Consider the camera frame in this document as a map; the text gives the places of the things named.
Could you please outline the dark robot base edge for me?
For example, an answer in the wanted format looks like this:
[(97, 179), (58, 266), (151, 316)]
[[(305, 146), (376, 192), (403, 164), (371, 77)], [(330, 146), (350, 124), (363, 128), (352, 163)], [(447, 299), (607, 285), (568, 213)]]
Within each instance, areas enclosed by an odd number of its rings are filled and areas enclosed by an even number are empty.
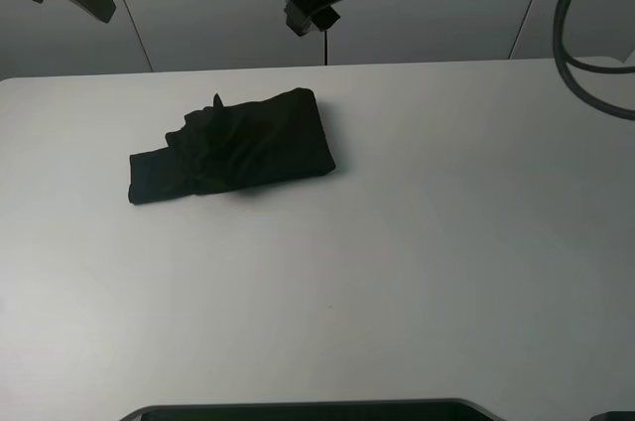
[(126, 420), (497, 420), (458, 398), (252, 404), (155, 405)]

